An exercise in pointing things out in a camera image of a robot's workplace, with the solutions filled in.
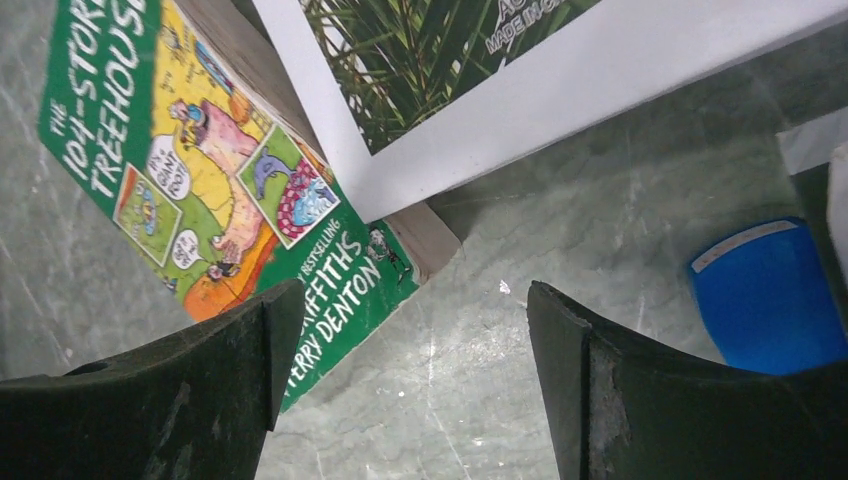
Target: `book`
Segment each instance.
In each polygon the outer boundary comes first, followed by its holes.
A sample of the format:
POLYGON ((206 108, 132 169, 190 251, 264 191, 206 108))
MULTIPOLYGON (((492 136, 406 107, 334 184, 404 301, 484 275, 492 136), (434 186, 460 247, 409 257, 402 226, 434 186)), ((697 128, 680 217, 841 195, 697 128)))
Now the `book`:
POLYGON ((843 0, 253 3, 365 221, 848 18, 843 0))
POLYGON ((362 222, 228 0, 60 0, 47 72, 42 142, 194 320, 303 282, 284 408, 459 247, 423 204, 362 222))

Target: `plant photo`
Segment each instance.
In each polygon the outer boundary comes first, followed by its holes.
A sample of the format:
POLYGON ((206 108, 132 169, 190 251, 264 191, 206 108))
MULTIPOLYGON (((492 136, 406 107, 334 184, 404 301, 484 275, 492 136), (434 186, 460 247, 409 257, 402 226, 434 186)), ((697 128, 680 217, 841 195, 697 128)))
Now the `plant photo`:
POLYGON ((600 0, 301 0, 372 155, 600 0))

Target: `marble floor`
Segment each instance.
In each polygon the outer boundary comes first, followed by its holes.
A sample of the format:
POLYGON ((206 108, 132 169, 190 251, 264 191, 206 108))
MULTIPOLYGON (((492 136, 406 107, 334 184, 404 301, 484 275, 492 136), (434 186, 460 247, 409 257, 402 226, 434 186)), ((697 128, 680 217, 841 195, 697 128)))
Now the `marble floor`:
MULTIPOLYGON (((39 146, 53 8, 0 2, 3 379, 62 374, 190 324, 39 146)), ((555 478, 524 311, 531 280, 721 361, 685 264, 734 230, 798 213, 773 134, 848 104, 845 56, 832 53, 846 48, 835 46, 848 44, 837 42, 846 31, 699 82, 433 198, 462 251, 280 418, 257 478, 555 478)))

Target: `blue object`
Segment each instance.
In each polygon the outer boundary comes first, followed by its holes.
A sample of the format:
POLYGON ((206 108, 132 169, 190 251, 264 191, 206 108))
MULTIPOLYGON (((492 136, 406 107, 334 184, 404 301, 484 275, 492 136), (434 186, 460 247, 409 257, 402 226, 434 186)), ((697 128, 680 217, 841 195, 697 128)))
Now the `blue object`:
POLYGON ((326 192, 326 187, 327 184, 320 178, 312 179, 306 195, 294 204, 292 223, 298 227, 312 225, 332 206, 332 201, 322 193, 326 192))
POLYGON ((203 120, 203 110, 201 110, 197 105, 189 105, 188 118, 200 123, 200 121, 203 120))
POLYGON ((153 235, 153 232, 156 229, 156 204, 153 202, 153 192, 151 192, 150 189, 145 188, 144 195, 141 198, 144 200, 141 203, 144 231, 148 235, 153 235))
POLYGON ((784 218, 689 264, 704 325, 727 364, 784 375, 848 359, 848 341, 807 225, 784 218))
POLYGON ((200 42, 194 42, 194 53, 197 56, 197 60, 203 65, 203 68, 209 73, 212 78, 218 82, 221 87, 226 90, 228 95, 233 94, 233 84, 224 74, 224 71, 221 70, 221 67, 218 66, 218 62, 212 58, 212 55, 209 54, 209 50, 206 50, 206 46, 204 46, 200 42))

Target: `yellow illustration panel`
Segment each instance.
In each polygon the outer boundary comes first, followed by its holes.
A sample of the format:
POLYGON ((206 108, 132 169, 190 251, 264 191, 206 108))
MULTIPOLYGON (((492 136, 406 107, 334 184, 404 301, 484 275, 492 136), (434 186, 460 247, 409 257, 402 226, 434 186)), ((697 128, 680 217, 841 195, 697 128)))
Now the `yellow illustration panel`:
POLYGON ((228 175, 253 153, 271 120, 234 85, 170 0, 163 2, 158 42, 154 143, 172 144, 191 176, 191 192, 223 228, 237 207, 228 175), (210 132, 210 118, 223 128, 210 132), (216 133, 222 141, 212 141, 216 133))

